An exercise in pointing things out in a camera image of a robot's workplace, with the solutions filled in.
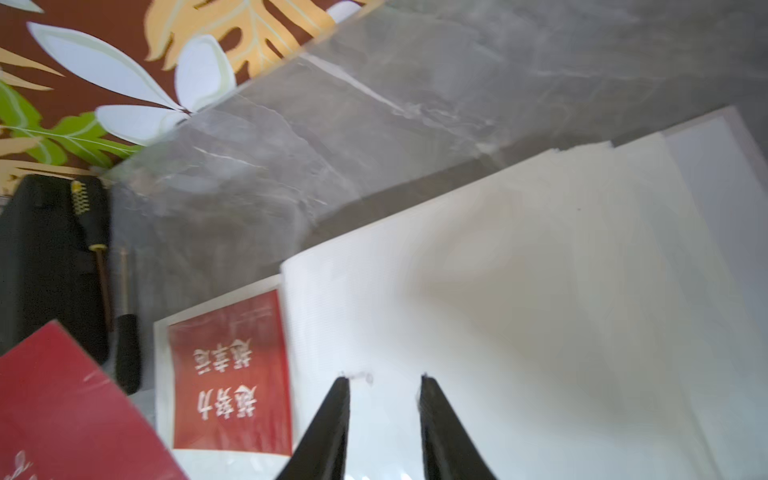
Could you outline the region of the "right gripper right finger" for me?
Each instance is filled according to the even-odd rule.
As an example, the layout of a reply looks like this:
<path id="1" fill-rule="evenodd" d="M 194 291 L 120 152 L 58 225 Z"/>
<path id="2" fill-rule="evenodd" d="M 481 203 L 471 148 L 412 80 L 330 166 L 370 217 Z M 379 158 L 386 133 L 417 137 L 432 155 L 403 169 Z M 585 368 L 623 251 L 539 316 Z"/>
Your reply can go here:
<path id="1" fill-rule="evenodd" d="M 421 377 L 420 414 L 426 479 L 495 479 L 437 380 Z"/>

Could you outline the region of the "red card cursive script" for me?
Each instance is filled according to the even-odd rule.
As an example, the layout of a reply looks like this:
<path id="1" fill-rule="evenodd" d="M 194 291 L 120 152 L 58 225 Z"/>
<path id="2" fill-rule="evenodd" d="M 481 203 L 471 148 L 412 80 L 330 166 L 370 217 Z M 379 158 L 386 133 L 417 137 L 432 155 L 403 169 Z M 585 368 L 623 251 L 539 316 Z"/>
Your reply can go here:
<path id="1" fill-rule="evenodd" d="M 4 479 L 182 479 L 152 426 L 56 321 L 1 357 Z"/>

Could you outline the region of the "white photo album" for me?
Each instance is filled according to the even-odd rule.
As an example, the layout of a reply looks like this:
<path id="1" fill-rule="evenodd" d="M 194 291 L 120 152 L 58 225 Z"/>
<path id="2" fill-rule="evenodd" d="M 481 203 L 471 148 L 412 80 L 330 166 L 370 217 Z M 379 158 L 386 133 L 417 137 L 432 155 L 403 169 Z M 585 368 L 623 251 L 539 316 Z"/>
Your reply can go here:
<path id="1" fill-rule="evenodd" d="M 423 375 L 499 479 L 767 475 L 767 165 L 733 107 L 543 152 L 158 321 L 156 428 L 193 479 L 291 454 L 173 447 L 167 329 L 272 290 L 291 454 L 346 377 L 346 479 L 425 477 Z"/>

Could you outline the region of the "red card white characters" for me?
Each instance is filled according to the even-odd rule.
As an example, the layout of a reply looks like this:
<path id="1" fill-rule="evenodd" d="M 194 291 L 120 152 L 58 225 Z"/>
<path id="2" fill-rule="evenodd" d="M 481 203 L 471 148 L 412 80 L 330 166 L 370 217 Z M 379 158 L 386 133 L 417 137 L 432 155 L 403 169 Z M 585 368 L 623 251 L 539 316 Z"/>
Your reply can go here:
<path id="1" fill-rule="evenodd" d="M 288 361 L 272 290 L 167 329 L 176 449 L 292 452 Z"/>

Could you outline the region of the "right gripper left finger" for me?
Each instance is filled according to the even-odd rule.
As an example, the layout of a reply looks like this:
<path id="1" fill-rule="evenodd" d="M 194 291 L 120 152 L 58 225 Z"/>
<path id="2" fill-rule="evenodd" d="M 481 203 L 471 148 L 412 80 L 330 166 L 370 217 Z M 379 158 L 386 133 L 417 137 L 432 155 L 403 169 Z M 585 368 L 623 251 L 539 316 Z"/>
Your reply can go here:
<path id="1" fill-rule="evenodd" d="M 350 382 L 338 377 L 277 480 L 345 478 L 350 419 Z"/>

